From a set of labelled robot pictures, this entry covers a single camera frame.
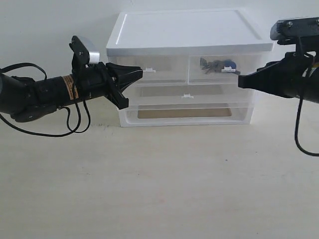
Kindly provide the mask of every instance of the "white lid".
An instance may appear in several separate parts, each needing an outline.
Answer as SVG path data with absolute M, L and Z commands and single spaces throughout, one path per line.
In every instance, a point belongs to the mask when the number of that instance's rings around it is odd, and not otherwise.
M 218 55 L 271 51 L 244 9 L 122 12 L 108 56 Z

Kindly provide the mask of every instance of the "plastic drawer unit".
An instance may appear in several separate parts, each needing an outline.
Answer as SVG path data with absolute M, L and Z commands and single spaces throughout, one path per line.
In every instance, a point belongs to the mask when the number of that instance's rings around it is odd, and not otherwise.
M 243 8 L 121 13 L 107 55 L 144 71 L 123 92 L 121 126 L 250 123 L 256 92 L 237 78 L 273 45 Z

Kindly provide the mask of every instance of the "orange label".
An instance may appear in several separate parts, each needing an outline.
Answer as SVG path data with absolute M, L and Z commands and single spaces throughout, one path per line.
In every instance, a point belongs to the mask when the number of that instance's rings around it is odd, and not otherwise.
M 69 92 L 70 100 L 73 100 L 74 97 L 73 97 L 73 94 L 72 94 L 72 87 L 73 87 L 73 84 L 74 84 L 74 80 L 73 80 L 71 75 L 62 76 L 62 78 L 63 78 L 64 83 L 66 85 L 66 88 L 67 88 L 67 90 Z M 76 87 L 74 88 L 74 93 L 75 93 L 74 94 L 75 98 L 76 99 L 79 98 L 79 93 L 78 93 L 78 90 L 77 90 Z

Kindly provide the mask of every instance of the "table surface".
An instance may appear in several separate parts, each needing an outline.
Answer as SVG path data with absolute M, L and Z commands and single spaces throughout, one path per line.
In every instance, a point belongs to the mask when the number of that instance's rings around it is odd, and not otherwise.
M 120 128 L 92 100 L 81 135 L 1 123 L 0 238 L 318 238 L 319 159 L 294 144 L 297 100 L 263 95 L 251 125 Z M 319 106 L 300 138 L 319 151 Z M 65 112 L 24 128 L 64 130 Z

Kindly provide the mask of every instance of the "cardboard bottom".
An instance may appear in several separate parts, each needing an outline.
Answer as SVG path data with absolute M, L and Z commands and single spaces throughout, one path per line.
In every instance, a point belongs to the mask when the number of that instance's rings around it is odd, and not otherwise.
M 139 119 L 189 118 L 189 117 L 230 117 L 229 108 L 189 110 L 145 110 L 138 112 Z

